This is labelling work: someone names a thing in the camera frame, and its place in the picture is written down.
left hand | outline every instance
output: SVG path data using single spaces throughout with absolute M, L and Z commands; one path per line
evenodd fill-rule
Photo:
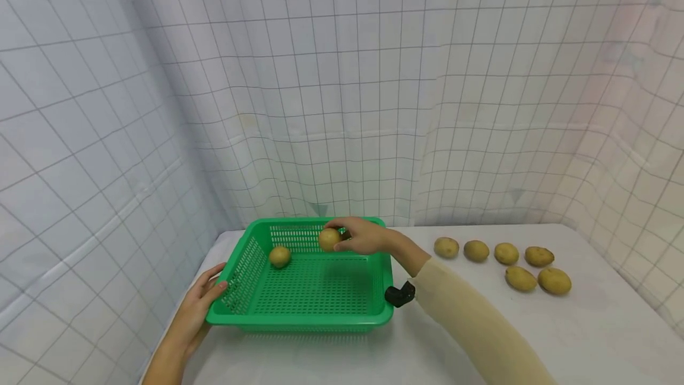
M 226 263 L 217 264 L 199 276 L 195 284 L 185 294 L 176 316 L 171 321 L 163 343 L 169 343 L 177 350 L 185 351 L 185 361 L 197 350 L 210 331 L 211 325 L 204 321 L 210 305 L 226 290 L 227 282 L 216 284 L 217 274 L 223 271 Z

basket mesh bottom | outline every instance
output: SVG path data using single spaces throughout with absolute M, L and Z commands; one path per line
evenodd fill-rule
M 375 314 L 373 278 L 365 258 L 294 255 L 283 269 L 267 265 L 253 314 Z

black clip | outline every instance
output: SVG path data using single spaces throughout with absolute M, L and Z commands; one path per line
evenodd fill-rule
M 385 300 L 394 305 L 395 308 L 401 308 L 408 304 L 416 296 L 416 288 L 410 283 L 406 282 L 401 290 L 396 287 L 387 287 L 385 291 Z

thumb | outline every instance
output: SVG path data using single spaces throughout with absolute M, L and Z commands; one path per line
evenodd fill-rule
M 216 299 L 220 298 L 227 288 L 228 282 L 221 281 L 220 283 L 216 284 L 216 286 L 211 287 L 211 289 L 207 291 L 207 294 L 202 296 L 202 299 L 200 300 L 208 309 L 211 303 Z
M 341 242 L 338 242 L 334 246 L 335 251 L 354 251 L 354 253 L 361 254 L 360 251 L 363 251 L 363 246 L 364 246 L 364 240 L 361 237 L 356 237 L 356 238 L 351 238 L 351 239 L 346 239 Z

wrist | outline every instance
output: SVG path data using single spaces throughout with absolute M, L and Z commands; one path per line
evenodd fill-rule
M 415 277 L 428 262 L 430 255 L 403 233 L 396 233 L 397 236 L 392 238 L 388 253 L 408 272 L 408 275 Z
M 394 229 L 387 229 L 387 231 L 387 240 L 385 241 L 384 251 L 394 258 L 404 251 L 406 245 L 413 243 L 413 241 L 411 241 L 401 232 L 397 232 Z
M 176 336 L 173 330 L 169 330 L 159 343 L 157 352 L 162 352 L 165 355 L 184 354 L 187 348 L 188 344 L 183 339 L 180 339 L 179 336 Z
M 142 384 L 180 384 L 187 361 L 184 348 L 165 337 L 152 355 Z

